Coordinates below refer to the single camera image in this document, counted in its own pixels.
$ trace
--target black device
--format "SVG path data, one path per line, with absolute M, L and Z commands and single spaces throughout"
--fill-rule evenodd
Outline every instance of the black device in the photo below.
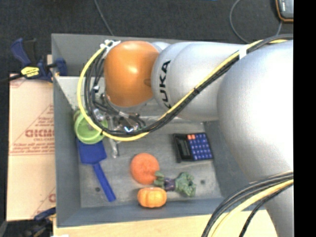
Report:
M 294 0 L 276 0 L 279 18 L 284 22 L 294 22 Z
M 173 137 L 177 146 L 177 162 L 213 159 L 205 133 L 174 134 Z

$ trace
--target gray bin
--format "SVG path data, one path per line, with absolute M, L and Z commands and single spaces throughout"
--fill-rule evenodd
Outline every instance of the gray bin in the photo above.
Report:
M 103 143 L 108 157 L 101 162 L 101 166 L 117 197 L 113 202 L 108 202 L 99 188 L 92 167 L 80 163 L 73 129 L 77 82 L 85 63 L 107 39 L 113 37 L 52 35 L 53 60 L 63 57 L 68 67 L 68 76 L 54 78 L 57 226 L 212 214 L 226 196 L 248 183 L 230 154 L 217 121 L 201 123 L 176 118 L 162 129 L 139 140 L 119 143 L 118 158 L 111 157 L 109 139 L 105 138 Z M 177 42 L 168 39 L 115 39 Z M 152 116 L 163 113 L 154 100 L 149 101 L 143 111 Z M 172 134 L 195 132 L 206 132 L 214 159 L 177 163 Z M 188 198 L 176 192 L 168 192 L 167 203 L 162 208 L 142 208 L 137 201 L 137 192 L 146 186 L 135 182 L 129 172 L 131 159 L 140 152 L 157 157 L 161 171 L 168 177 L 175 178 L 182 171 L 192 174 L 197 185 L 196 196 Z

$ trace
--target calculator keypad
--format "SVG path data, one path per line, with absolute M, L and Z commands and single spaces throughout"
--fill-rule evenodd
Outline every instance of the calculator keypad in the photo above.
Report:
M 189 144 L 193 160 L 213 158 L 205 133 L 187 134 L 186 141 Z

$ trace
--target blue plastic scoop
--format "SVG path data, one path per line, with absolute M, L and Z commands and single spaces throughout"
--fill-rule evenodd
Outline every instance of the blue plastic scoop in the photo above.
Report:
M 109 202 L 116 199 L 114 192 L 102 170 L 100 161 L 106 159 L 107 154 L 105 152 L 102 141 L 95 144 L 85 144 L 76 138 L 77 147 L 80 155 L 80 160 L 83 164 L 92 165 L 96 176 L 99 179 L 101 187 L 107 196 Z

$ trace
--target calculator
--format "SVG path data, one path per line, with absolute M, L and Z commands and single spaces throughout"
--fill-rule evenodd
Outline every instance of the calculator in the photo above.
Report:
M 174 134 L 173 137 L 176 144 L 177 162 L 213 159 L 205 133 Z

